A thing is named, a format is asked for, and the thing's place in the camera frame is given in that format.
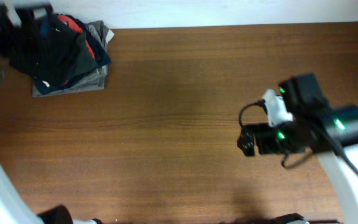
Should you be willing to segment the black t-shirt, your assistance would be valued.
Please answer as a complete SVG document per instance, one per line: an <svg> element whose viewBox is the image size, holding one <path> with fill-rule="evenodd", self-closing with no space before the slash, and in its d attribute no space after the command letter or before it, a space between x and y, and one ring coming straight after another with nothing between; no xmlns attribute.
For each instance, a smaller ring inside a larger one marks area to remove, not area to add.
<svg viewBox="0 0 358 224"><path fill-rule="evenodd" d="M73 30L56 15L23 19L15 38L9 64L33 80L62 86L98 66L89 52L86 34Z"/></svg>

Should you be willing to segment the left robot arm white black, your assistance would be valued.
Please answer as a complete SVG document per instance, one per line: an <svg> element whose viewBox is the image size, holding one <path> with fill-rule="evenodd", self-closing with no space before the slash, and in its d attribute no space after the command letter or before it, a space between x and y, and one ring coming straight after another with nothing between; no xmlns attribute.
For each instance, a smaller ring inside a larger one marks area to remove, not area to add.
<svg viewBox="0 0 358 224"><path fill-rule="evenodd" d="M63 86L101 66L84 30L65 25L48 2L9 7L0 1L0 57L47 86ZM0 68L0 82L6 76ZM0 164L0 223L76 223L64 205L40 214L20 198Z"/></svg>

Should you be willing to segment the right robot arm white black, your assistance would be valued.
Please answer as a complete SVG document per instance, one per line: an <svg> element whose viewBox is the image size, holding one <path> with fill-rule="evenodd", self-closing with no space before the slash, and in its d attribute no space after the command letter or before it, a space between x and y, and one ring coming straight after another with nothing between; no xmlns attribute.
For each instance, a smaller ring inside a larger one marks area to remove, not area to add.
<svg viewBox="0 0 358 224"><path fill-rule="evenodd" d="M246 157L282 154L285 169L316 156L338 197L345 223L358 223L358 106L332 108L314 74L268 89L253 106L267 123L239 123L238 148Z"/></svg>

